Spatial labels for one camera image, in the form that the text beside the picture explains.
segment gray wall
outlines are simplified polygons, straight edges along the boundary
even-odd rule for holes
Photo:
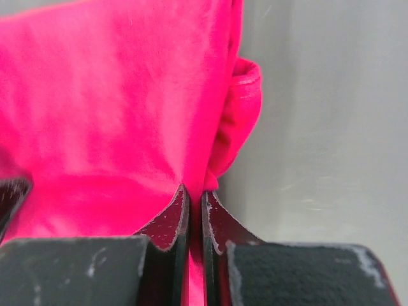
[[[268,240],[354,242],[408,305],[408,1],[248,0],[263,114],[221,182]]]

